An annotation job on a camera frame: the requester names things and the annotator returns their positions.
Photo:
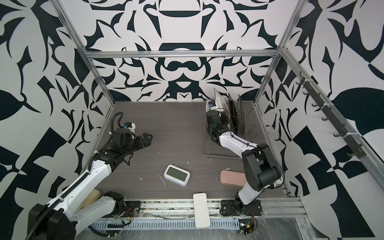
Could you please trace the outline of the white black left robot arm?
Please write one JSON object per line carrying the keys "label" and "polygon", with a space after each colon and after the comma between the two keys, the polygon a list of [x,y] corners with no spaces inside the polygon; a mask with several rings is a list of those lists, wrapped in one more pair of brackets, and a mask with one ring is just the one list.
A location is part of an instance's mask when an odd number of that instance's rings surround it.
{"label": "white black left robot arm", "polygon": [[80,206],[121,163],[130,165],[126,157],[132,158],[134,152],[152,144],[153,135],[136,135],[134,123],[121,124],[123,115],[118,112],[112,116],[109,139],[91,156],[86,170],[47,204],[37,204],[30,210],[28,240],[73,240],[85,229],[104,238],[116,235],[100,232],[92,225],[104,216],[119,218],[123,214],[122,194],[109,191],[90,205]]}

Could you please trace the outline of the white square plate black rim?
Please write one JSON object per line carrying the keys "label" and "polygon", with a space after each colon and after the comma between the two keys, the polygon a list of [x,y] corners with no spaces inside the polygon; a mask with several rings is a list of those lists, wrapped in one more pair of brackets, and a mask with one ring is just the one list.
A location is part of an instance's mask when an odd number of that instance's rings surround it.
{"label": "white square plate black rim", "polygon": [[219,111],[220,113],[225,114],[228,119],[230,119],[231,113],[225,99],[221,96],[218,90],[216,89],[214,90],[215,90],[215,99],[214,99],[215,105],[211,107],[211,110]]}

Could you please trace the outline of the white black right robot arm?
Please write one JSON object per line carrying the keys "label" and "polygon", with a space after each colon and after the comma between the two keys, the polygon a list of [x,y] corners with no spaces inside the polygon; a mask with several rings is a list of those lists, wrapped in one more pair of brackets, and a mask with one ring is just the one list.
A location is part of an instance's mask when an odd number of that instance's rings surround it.
{"label": "white black right robot arm", "polygon": [[279,188],[285,174],[267,144],[255,144],[238,137],[228,127],[228,118],[217,110],[206,113],[207,132],[211,140],[242,158],[246,183],[231,205],[222,206],[221,215],[249,215],[256,210],[257,198],[265,189]]}

